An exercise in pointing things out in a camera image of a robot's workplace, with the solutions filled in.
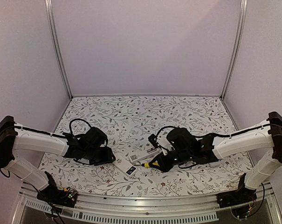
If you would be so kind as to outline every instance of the patterned mat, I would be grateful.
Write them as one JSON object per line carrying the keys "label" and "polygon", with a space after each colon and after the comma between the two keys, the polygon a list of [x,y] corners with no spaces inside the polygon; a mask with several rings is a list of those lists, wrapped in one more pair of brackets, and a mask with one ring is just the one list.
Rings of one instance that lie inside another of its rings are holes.
{"label": "patterned mat", "polygon": [[[151,148],[148,136],[167,125],[186,127],[194,135],[235,130],[224,106],[213,97],[88,97],[74,98],[56,133],[69,132],[74,118],[87,120],[104,131],[108,146],[124,158]],[[74,134],[88,126],[73,124]],[[168,129],[162,131],[165,137]],[[185,196],[224,191],[237,187],[239,177],[252,167],[247,153],[229,156],[217,167],[175,166],[170,172],[138,167],[131,178],[111,164],[84,166],[71,159],[45,154],[40,169],[50,172],[59,187],[80,192],[115,196]]]}

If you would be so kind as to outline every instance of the vent grille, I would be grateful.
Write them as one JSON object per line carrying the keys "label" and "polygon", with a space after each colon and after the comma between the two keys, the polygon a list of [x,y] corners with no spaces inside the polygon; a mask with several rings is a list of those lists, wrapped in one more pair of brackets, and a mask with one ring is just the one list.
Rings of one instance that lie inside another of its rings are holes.
{"label": "vent grille", "polygon": [[[50,212],[51,207],[43,202],[27,199],[26,206],[44,212]],[[200,224],[219,220],[216,212],[187,217],[169,218],[120,218],[112,216],[94,215],[87,212],[73,211],[72,217],[61,215],[62,217],[72,218],[95,224]]]}

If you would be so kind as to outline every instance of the table surface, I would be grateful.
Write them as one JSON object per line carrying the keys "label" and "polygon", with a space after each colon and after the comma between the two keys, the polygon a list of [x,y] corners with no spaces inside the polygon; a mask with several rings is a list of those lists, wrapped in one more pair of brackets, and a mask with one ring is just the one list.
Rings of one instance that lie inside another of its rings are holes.
{"label": "table surface", "polygon": [[[186,127],[194,135],[230,133],[235,127],[219,98],[214,97],[89,97],[74,98],[56,133],[69,132],[69,122],[81,118],[108,135],[108,146],[128,160],[151,148],[148,136],[167,125]],[[75,134],[88,126],[74,122]],[[169,132],[161,132],[164,138]],[[175,166],[170,172],[138,167],[131,178],[111,164],[84,166],[72,159],[45,154],[39,168],[52,174],[59,187],[114,196],[185,196],[235,189],[239,177],[252,167],[247,153],[229,156],[212,168]]]}

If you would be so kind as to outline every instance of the metal frame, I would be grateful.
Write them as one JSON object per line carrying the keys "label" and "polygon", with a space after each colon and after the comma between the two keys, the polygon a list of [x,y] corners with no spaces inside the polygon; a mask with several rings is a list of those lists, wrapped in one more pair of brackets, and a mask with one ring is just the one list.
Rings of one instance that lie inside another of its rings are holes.
{"label": "metal frame", "polygon": [[[278,209],[277,201],[270,182],[265,182],[265,200],[268,204],[269,212],[274,224],[282,223],[282,217]],[[161,223],[205,223],[205,222],[186,222],[187,219],[194,217],[206,217],[215,215],[220,210],[230,209],[229,207],[220,209],[216,202],[216,194],[177,196],[177,197],[124,197],[107,196],[97,194],[82,193],[78,195],[75,208],[63,207],[62,217],[94,223],[121,223],[131,224],[132,220],[136,223],[161,224]],[[47,205],[36,199],[36,191],[29,184],[23,184],[19,197],[19,203],[14,215],[13,224],[19,224],[24,207],[48,212]],[[262,199],[263,189],[257,189],[258,201]]]}
{"label": "metal frame", "polygon": [[192,95],[192,94],[101,94],[101,95],[75,95],[78,97],[220,97],[219,95]]}
{"label": "metal frame", "polygon": [[65,105],[65,108],[63,109],[62,114],[60,115],[60,117],[59,117],[57,123],[55,124],[55,126],[54,126],[54,128],[53,128],[53,131],[52,131],[53,133],[56,131],[58,125],[60,124],[60,121],[62,120],[62,117],[64,116],[64,114],[65,114],[65,112],[66,112],[66,110],[67,110],[67,108],[68,108],[68,106],[69,106],[70,103],[71,103],[71,99],[69,99],[68,103]]}
{"label": "metal frame", "polygon": [[50,33],[51,33],[51,37],[53,41],[53,46],[55,50],[55,55],[56,55],[59,71],[61,74],[61,78],[63,81],[63,85],[64,85],[68,98],[72,99],[73,96],[71,93],[69,81],[66,75],[66,71],[65,71],[65,67],[64,67],[60,47],[59,47],[58,36],[57,36],[55,20],[54,20],[52,0],[45,0],[45,5],[46,5],[47,16],[48,16],[48,25],[49,25],[49,29],[50,29]]}
{"label": "metal frame", "polygon": [[248,0],[241,0],[241,7],[240,7],[240,13],[239,13],[239,20],[238,20],[238,26],[237,26],[237,32],[236,32],[236,38],[234,42],[234,47],[233,47],[233,52],[230,60],[230,64],[228,67],[225,83],[223,90],[221,92],[220,98],[225,99],[227,95],[227,91],[231,82],[233,70],[236,64],[236,59],[239,51],[239,46],[241,42],[241,37],[242,37],[242,32],[243,32],[243,27],[244,27],[244,21],[245,21],[245,16],[247,13],[247,5],[248,5]]}

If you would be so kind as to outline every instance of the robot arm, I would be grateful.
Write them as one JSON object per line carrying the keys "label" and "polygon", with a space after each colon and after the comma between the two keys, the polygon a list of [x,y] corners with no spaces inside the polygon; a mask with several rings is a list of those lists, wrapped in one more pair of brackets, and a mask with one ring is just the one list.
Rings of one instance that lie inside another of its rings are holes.
{"label": "robot arm", "polygon": [[[174,165],[187,161],[206,164],[236,153],[272,148],[255,167],[241,176],[237,190],[217,195],[221,208],[256,199],[255,190],[282,166],[282,117],[276,112],[271,112],[267,120],[255,126],[231,134],[193,136],[186,128],[174,128],[166,138],[172,150],[156,156],[147,167],[168,172]],[[153,146],[161,147],[157,143],[157,136],[151,135],[149,141]]]}
{"label": "robot arm", "polygon": [[38,199],[74,207],[76,190],[58,189],[51,174],[38,170],[19,156],[17,150],[52,153],[75,161],[84,158],[89,160],[89,165],[100,165],[115,160],[109,147],[100,147],[104,142],[107,143],[107,135],[96,127],[77,136],[69,133],[57,135],[24,127],[15,123],[13,117],[7,116],[0,122],[0,169],[32,184],[38,191]]}

